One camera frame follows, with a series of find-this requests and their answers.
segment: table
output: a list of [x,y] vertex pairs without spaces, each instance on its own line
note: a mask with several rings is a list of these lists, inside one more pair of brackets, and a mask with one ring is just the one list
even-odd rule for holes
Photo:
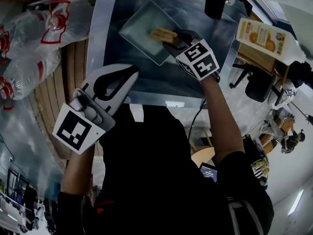
[[[87,57],[87,75],[112,63],[138,66],[139,78],[126,103],[199,108],[204,98],[197,80],[184,73],[173,57],[157,66],[118,35],[130,16],[150,0],[97,0],[92,18]],[[244,4],[226,5],[221,20],[204,13],[205,0],[153,0],[182,28],[196,31],[213,49],[222,69],[232,66],[240,43],[234,37]]]

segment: black sleeve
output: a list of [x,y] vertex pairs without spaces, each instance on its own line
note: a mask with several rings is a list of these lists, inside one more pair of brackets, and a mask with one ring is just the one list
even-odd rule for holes
[[92,206],[82,195],[70,195],[63,192],[58,196],[58,222],[56,223],[57,234],[83,235],[83,215],[90,215]]
[[254,176],[245,153],[237,151],[223,158],[218,167],[217,179],[227,197],[245,200],[253,207],[264,234],[267,234],[274,217],[273,205]]

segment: food item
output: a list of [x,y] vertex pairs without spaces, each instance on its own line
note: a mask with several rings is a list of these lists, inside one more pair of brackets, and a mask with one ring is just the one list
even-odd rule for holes
[[167,42],[173,45],[177,44],[177,33],[168,29],[157,28],[150,33],[150,37],[160,42]]
[[241,18],[236,39],[286,65],[294,61],[303,63],[306,59],[293,35],[272,25]]

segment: ceiling light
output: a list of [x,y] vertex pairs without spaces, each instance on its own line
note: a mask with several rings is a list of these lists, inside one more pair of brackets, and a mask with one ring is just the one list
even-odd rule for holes
[[13,220],[15,220],[16,222],[18,221],[17,219],[15,219],[14,217],[12,217],[10,214],[8,214],[8,216],[9,216],[10,218],[12,218]]
[[288,213],[288,216],[289,216],[290,214],[292,214],[292,213],[295,211],[295,209],[297,208],[297,206],[298,206],[298,204],[299,204],[299,201],[300,201],[300,199],[301,199],[302,193],[303,193],[303,190],[299,192],[297,198],[295,199],[294,204],[292,205],[292,208],[290,209],[290,212]]

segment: black office chair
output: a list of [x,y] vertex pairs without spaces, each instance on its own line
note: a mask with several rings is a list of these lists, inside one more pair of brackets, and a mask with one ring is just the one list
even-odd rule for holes
[[276,79],[275,75],[269,75],[265,71],[261,70],[258,67],[252,66],[250,64],[244,64],[244,65],[233,65],[233,67],[243,69],[243,72],[241,73],[240,77],[236,81],[235,84],[230,83],[230,88],[234,89],[237,87],[237,85],[244,79],[244,77],[247,74],[250,74],[248,77],[248,85],[246,86],[246,95],[250,97],[251,99],[258,101],[260,103],[263,103],[265,99],[268,97],[270,90],[273,90],[273,92],[277,95],[277,100],[275,105],[279,104],[279,101],[282,97],[283,90],[278,91],[274,87],[274,82]]

